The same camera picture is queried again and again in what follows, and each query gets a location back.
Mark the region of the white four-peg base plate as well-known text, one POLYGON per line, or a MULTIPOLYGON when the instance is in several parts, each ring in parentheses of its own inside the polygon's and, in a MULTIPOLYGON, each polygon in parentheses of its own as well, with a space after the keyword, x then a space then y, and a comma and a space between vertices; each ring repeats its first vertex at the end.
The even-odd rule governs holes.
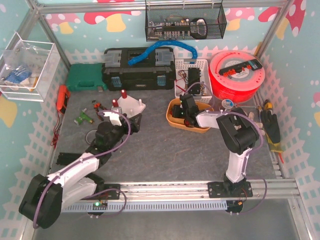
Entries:
POLYGON ((120 97, 117 99, 119 107, 111 107, 112 111, 120 112, 123 115, 126 114, 128 118, 131 118, 137 114, 142 113, 146 108, 146 105, 142 102, 141 99, 137 100, 129 95, 127 98, 123 99, 120 97))

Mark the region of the brown tape roll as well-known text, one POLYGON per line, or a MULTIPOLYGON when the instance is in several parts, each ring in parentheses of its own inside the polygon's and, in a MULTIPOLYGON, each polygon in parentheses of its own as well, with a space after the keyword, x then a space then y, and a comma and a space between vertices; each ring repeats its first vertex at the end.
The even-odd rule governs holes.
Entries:
POLYGON ((92 141, 96 138, 96 131, 97 129, 92 129, 88 131, 85 135, 85 142, 90 145, 92 141))

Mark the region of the orange black pliers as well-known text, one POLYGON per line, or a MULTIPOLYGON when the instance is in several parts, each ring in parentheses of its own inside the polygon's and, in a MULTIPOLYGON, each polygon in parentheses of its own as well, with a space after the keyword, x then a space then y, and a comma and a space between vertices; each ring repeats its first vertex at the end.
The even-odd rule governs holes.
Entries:
POLYGON ((93 104, 93 108, 94 108, 96 113, 98 113, 99 111, 107 110, 106 107, 104 107, 100 102, 98 102, 96 100, 93 100, 92 104, 93 104))

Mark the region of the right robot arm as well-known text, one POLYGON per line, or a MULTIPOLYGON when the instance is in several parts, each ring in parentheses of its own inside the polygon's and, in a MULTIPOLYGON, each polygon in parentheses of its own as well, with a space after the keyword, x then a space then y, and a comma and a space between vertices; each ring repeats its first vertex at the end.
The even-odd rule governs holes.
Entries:
POLYGON ((210 198, 252 197, 246 170, 249 156, 257 141, 263 143, 260 129, 241 108, 231 111, 200 109, 191 94, 181 95, 178 103, 168 107, 169 118, 178 119, 179 128, 218 129, 229 150, 228 167, 223 181, 207 184, 210 198))

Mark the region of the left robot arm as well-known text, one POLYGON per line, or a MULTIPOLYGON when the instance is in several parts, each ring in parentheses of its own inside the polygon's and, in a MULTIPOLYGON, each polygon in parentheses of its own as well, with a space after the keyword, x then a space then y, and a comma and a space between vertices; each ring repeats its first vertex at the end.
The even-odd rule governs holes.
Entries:
POLYGON ((140 130, 141 113, 127 117, 114 110, 101 110, 98 115, 107 120, 98 125, 95 139, 84 153, 64 168, 46 176, 37 174, 30 181, 18 211, 32 221, 34 229, 49 228, 66 207, 98 196, 99 184, 89 175, 140 130))

